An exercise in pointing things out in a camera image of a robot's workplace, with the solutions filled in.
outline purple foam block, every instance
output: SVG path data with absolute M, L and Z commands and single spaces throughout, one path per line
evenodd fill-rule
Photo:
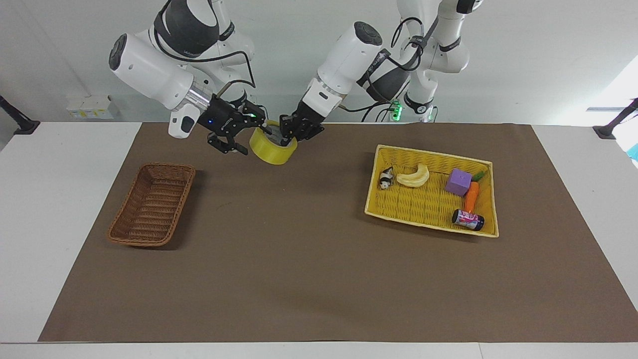
M 453 194 L 463 197 L 470 189 L 470 183 L 472 182 L 472 175 L 455 168 L 450 175 L 450 179 L 447 180 L 445 190 L 452 192 Z

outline brown paper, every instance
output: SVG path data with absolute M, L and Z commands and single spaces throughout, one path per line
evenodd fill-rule
M 41 341 L 638 341 L 634 306 L 530 126 L 327 125 L 279 167 L 205 136 L 142 125 Z M 500 238 L 365 215 L 377 144 L 494 162 Z M 173 240 L 109 243 L 147 162 L 198 170 Z

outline colorful can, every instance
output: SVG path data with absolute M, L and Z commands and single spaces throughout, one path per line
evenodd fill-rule
M 485 218 L 479 215 L 474 215 L 464 210 L 456 210 L 452 215 L 452 223 L 467 227 L 472 231 L 480 231 L 485 225 Z

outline yellow tape roll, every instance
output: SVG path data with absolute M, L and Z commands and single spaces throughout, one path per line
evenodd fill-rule
M 275 121 L 266 121 L 266 125 L 279 127 L 279 123 Z M 297 149 L 297 139 L 292 139 L 286 147 L 278 146 L 266 137 L 261 128 L 256 128 L 250 138 L 250 148 L 262 161 L 271 165 L 283 165 Z

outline white table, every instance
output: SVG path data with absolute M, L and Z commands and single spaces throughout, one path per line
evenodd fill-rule
M 35 344 L 139 127 L 43 123 L 0 152 L 0 342 L 23 343 L 0 344 L 0 358 L 638 357 L 638 343 Z M 615 142 L 598 139 L 590 128 L 534 129 L 638 305 L 638 234 L 629 226 L 637 169 Z

